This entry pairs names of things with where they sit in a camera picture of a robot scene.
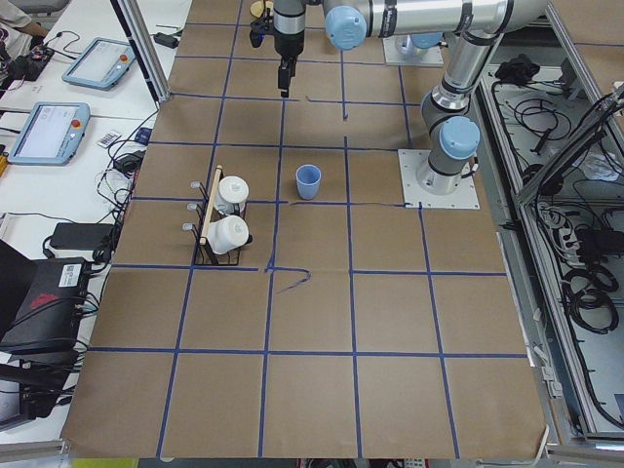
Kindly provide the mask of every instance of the blue cup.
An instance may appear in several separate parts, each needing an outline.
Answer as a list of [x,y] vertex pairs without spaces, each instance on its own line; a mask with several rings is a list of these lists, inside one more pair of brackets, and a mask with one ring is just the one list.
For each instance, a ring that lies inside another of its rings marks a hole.
[[296,189],[303,200],[312,200],[319,193],[321,170],[313,164],[304,164],[296,170]]

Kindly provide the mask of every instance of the mug rack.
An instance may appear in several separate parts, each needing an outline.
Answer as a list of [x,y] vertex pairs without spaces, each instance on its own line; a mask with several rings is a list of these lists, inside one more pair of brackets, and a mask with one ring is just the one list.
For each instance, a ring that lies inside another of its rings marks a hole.
[[[214,170],[210,193],[206,190],[206,187],[202,182],[191,182],[191,188],[200,191],[202,195],[202,203],[200,205],[189,203],[186,206],[189,211],[197,214],[198,221],[197,224],[190,222],[185,223],[182,225],[182,229],[190,231],[195,238],[194,264],[196,265],[238,266],[240,263],[241,249],[244,246],[236,248],[228,253],[217,254],[213,251],[211,243],[208,240],[208,231],[211,223],[217,222],[225,217],[225,215],[221,214],[215,207],[216,191],[218,190],[218,184],[223,178],[223,167],[218,165]],[[240,206],[238,204],[234,204],[234,215],[245,219],[246,211],[247,210],[243,210],[241,213]]]

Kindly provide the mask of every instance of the laptop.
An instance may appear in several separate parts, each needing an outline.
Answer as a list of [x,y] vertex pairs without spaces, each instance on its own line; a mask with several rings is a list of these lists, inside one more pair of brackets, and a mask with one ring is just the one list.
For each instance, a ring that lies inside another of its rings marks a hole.
[[87,265],[82,257],[30,260],[0,240],[0,350],[23,355],[72,349]]

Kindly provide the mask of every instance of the brown paper surface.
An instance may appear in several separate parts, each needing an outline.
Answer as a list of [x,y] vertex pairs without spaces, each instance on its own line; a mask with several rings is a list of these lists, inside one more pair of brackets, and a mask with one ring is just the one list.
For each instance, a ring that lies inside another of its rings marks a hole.
[[624,9],[612,0],[553,0],[574,43],[622,44]]
[[[340,53],[310,29],[281,101],[272,39],[253,49],[236,26],[251,0],[208,3],[171,78],[200,96],[158,115],[63,430],[73,452],[533,457],[544,422],[483,192],[476,212],[401,206],[396,150],[430,147],[404,96],[444,70],[403,68],[402,88],[369,40],[343,54],[342,89]],[[313,203],[305,163],[323,171]],[[250,186],[236,268],[192,266],[181,230],[211,164]]]

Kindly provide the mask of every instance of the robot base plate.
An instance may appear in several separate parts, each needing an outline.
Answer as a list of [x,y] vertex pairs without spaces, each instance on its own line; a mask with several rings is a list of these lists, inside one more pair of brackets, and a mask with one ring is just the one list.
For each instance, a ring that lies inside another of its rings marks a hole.
[[[429,157],[429,150],[399,150],[403,198],[407,208],[442,208],[449,210],[478,210],[479,198],[473,178],[463,178],[457,189],[449,195],[434,195],[423,189],[416,180],[416,170]],[[463,173],[470,171],[468,165]]]
[[383,53],[386,57],[387,65],[411,65],[429,68],[442,68],[445,64],[440,47],[432,47],[431,49],[422,51],[419,54],[413,54],[406,57],[397,50],[395,37],[386,37],[383,39]]

